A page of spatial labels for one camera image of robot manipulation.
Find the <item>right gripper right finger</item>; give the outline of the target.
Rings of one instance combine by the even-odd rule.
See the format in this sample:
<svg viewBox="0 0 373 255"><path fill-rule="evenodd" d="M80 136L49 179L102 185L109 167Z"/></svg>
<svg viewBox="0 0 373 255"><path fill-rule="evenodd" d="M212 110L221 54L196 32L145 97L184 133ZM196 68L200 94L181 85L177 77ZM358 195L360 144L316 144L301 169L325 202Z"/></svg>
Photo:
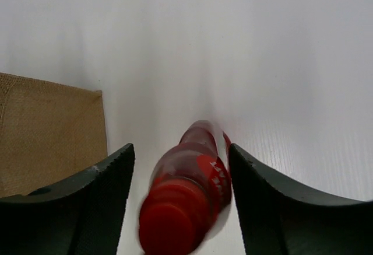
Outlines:
<svg viewBox="0 0 373 255"><path fill-rule="evenodd" d="M372 254L372 201L309 187L236 144L229 165L246 254Z"/></svg>

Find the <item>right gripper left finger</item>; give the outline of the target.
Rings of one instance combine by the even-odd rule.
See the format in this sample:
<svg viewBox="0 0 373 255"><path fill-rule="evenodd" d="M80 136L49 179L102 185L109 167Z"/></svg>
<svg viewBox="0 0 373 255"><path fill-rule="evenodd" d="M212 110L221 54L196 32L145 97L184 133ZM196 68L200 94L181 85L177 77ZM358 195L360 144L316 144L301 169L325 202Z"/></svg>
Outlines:
<svg viewBox="0 0 373 255"><path fill-rule="evenodd" d="M59 182L1 198L1 254L116 254L134 163L126 144Z"/></svg>

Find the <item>red bottle red cap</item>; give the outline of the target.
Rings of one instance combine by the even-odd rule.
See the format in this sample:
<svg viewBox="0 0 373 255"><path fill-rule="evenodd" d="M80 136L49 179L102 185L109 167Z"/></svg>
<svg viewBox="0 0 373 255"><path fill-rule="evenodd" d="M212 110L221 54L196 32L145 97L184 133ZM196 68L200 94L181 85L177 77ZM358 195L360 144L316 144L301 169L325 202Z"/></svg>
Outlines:
<svg viewBox="0 0 373 255"><path fill-rule="evenodd" d="M226 133L194 122L157 162L139 212L145 254L190 254L204 241L232 199Z"/></svg>

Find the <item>burlap watermelon print bag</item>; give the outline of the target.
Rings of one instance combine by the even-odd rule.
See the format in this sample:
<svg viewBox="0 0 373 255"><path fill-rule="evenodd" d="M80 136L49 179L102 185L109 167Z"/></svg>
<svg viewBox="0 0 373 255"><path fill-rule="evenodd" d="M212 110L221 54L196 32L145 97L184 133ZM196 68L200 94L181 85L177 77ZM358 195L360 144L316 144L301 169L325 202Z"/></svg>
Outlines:
<svg viewBox="0 0 373 255"><path fill-rule="evenodd" d="M1 74L1 197L31 193L106 156L100 90Z"/></svg>

